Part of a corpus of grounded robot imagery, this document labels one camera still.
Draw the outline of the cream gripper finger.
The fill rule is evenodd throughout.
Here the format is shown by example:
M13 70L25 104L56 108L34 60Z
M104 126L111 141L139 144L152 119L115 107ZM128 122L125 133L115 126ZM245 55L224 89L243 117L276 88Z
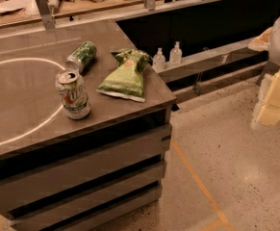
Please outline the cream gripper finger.
M259 36L248 43L248 48L257 52L268 51L271 30L271 27L264 30Z
M270 128L280 121L280 70L274 75L265 74L258 92L251 127Z

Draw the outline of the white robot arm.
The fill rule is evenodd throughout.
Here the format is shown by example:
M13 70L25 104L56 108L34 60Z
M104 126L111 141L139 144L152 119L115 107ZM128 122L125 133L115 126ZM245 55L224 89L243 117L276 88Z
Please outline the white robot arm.
M253 39L248 48L254 51L267 51L268 60L280 67L280 16L273 26ZM251 127L262 130L280 121L280 69L275 74L265 74L258 92Z

